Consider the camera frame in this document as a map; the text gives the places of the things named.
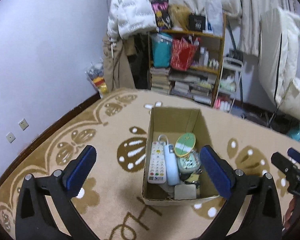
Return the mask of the person's hand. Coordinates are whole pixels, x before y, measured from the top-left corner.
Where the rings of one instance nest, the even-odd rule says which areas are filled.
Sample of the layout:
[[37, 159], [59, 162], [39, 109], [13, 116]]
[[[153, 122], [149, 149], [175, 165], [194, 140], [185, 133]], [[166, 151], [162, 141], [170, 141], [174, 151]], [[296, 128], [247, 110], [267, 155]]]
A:
[[296, 207], [297, 196], [293, 196], [292, 200], [289, 203], [289, 207], [283, 217], [283, 227], [285, 230], [288, 230], [294, 223], [293, 213]]

